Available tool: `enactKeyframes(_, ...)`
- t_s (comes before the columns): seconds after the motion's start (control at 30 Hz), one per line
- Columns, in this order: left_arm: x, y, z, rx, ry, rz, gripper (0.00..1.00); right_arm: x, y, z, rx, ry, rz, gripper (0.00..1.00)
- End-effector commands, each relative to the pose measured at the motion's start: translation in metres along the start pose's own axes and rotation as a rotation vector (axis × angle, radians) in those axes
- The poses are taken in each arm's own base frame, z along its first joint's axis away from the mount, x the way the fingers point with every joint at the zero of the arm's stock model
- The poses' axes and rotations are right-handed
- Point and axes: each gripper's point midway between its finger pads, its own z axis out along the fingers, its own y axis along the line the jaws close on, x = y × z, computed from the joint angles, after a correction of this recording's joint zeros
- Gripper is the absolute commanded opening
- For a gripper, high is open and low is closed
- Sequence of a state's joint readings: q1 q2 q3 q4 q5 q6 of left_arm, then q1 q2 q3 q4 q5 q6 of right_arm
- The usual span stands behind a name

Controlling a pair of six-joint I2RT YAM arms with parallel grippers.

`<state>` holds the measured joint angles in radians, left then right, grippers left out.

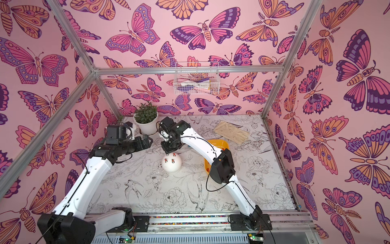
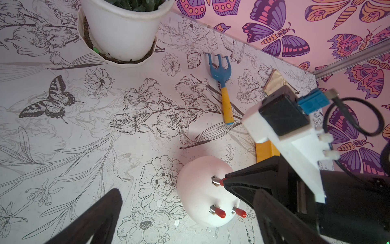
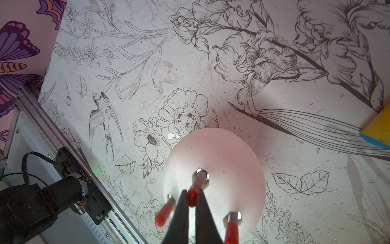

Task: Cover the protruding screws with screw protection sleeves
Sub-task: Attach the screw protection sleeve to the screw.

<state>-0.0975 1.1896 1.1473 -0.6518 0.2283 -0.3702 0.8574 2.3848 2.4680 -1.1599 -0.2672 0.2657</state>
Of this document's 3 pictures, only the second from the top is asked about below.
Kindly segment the red screw protection sleeve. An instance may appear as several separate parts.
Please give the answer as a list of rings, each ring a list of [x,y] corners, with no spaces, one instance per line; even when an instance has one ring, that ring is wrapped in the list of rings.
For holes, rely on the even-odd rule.
[[[236,215],[238,215],[238,216],[240,216],[242,218],[246,218],[246,216],[247,216],[246,211],[244,211],[244,210],[242,210],[242,209],[240,209],[238,207],[233,207],[232,208],[232,213],[234,213],[234,214],[236,214]]]

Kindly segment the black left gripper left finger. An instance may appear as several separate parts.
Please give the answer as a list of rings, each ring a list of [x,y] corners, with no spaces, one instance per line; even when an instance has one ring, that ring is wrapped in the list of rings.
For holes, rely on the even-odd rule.
[[[123,201],[115,188],[105,194],[67,228],[50,239],[48,244],[110,244]]]

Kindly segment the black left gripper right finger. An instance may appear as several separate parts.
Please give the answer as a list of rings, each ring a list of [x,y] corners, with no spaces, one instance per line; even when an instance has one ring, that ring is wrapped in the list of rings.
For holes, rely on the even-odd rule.
[[[253,202],[265,244],[327,243],[267,191],[256,191]]]

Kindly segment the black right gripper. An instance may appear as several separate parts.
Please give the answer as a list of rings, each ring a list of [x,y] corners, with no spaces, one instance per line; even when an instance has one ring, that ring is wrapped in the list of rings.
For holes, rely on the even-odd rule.
[[[386,244],[390,241],[390,178],[357,174],[362,183],[345,172],[321,171],[325,203],[318,203],[302,180],[279,157],[287,177],[283,205],[319,234],[350,244]]]

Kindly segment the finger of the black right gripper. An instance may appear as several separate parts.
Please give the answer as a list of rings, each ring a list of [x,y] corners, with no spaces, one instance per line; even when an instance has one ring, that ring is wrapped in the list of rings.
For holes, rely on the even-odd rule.
[[[245,169],[226,174],[223,187],[251,208],[254,208],[255,194],[259,190],[265,190],[281,201],[280,160],[280,156],[273,156]]]

